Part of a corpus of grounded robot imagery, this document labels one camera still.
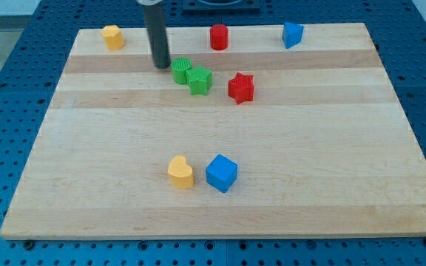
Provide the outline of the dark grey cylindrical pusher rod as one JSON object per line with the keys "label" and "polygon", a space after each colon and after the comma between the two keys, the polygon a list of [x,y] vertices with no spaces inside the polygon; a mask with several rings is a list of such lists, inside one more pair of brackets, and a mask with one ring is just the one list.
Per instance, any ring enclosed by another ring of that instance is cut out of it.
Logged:
{"label": "dark grey cylindrical pusher rod", "polygon": [[157,69],[167,69],[171,58],[162,0],[138,0],[138,3],[142,8],[153,64]]}

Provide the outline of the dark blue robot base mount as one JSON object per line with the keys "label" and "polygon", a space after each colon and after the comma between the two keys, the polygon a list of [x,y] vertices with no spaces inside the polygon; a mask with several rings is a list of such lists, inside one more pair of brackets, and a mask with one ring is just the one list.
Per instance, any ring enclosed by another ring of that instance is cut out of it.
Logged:
{"label": "dark blue robot base mount", "polygon": [[261,0],[181,0],[182,11],[258,11]]}

